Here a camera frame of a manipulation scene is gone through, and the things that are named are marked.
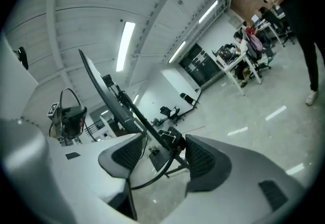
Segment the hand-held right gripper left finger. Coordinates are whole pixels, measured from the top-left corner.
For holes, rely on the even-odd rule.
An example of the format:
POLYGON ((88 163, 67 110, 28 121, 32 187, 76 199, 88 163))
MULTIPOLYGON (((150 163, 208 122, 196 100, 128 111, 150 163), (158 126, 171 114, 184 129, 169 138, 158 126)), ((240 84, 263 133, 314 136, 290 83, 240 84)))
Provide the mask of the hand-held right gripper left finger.
POLYGON ((47 138, 56 181, 74 223, 136 223, 129 178, 142 153, 142 134, 62 147, 47 138))

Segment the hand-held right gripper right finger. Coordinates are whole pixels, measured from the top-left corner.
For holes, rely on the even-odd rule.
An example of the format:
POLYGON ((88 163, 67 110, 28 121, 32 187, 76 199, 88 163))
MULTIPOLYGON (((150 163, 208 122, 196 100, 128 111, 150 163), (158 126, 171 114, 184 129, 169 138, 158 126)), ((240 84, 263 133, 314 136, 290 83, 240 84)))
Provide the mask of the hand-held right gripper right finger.
POLYGON ((256 151, 193 135, 160 138, 185 162, 141 189, 141 223, 281 223, 306 192, 256 151))

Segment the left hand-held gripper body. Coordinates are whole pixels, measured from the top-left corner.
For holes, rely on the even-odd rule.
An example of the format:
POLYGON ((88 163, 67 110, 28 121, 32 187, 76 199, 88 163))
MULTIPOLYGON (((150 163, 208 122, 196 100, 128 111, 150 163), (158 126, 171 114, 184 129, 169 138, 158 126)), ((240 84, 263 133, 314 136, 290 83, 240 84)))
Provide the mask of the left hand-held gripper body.
POLYGON ((86 113, 84 106, 62 108, 59 103, 53 103, 47 113, 51 120, 49 136, 61 141, 79 137, 84 130, 86 113))

